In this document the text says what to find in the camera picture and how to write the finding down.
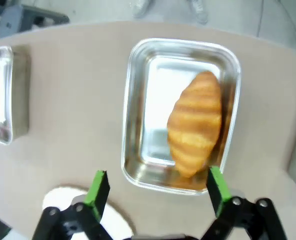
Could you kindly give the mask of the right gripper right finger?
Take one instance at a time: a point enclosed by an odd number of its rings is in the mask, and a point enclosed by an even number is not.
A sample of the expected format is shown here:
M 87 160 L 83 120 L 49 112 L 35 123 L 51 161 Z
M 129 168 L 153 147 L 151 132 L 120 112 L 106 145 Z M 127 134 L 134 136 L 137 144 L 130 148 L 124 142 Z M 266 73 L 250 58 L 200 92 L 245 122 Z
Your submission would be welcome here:
M 234 228 L 244 229 L 251 240 L 287 239 L 271 199 L 259 198 L 253 203 L 233 196 L 217 166 L 208 169 L 206 187 L 216 219 L 203 240 L 225 240 Z

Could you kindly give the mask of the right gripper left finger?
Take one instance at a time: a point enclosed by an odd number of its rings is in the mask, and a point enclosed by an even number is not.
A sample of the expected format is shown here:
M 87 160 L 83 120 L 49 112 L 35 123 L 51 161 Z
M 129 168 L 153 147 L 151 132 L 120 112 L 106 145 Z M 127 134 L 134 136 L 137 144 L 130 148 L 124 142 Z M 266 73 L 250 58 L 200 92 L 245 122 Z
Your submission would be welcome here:
M 34 240 L 123 240 L 128 222 L 107 203 L 110 185 L 106 171 L 98 170 L 87 191 L 56 187 L 43 199 L 43 211 Z

